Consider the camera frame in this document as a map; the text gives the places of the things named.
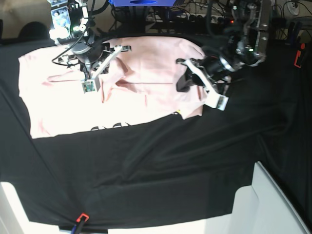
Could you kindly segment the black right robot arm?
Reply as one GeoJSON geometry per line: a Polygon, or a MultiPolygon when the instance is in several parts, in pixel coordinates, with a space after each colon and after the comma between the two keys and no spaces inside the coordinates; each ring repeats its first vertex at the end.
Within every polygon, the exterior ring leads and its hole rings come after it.
{"type": "Polygon", "coordinates": [[[98,10],[94,9],[94,4],[89,9],[85,0],[51,0],[49,3],[52,17],[50,38],[56,45],[67,47],[52,59],[52,63],[67,68],[80,66],[84,73],[81,80],[83,91],[98,91],[99,76],[108,73],[110,62],[121,52],[131,50],[130,46],[111,47],[92,30],[94,15],[105,11],[109,2],[105,1],[98,10]]]}

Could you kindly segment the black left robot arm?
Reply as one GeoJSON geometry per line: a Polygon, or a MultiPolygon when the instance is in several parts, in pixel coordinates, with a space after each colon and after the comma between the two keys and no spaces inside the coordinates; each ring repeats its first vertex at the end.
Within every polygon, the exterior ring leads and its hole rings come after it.
{"type": "Polygon", "coordinates": [[[222,34],[215,34],[211,27],[212,7],[208,2],[206,28],[214,40],[225,44],[220,48],[203,47],[207,55],[203,59],[177,59],[186,66],[186,72],[176,83],[178,92],[189,92],[192,86],[200,86],[207,95],[205,104],[225,110],[229,98],[226,87],[229,75],[244,65],[255,67],[266,59],[269,39],[270,0],[235,0],[229,10],[233,22],[227,24],[222,34]]]}

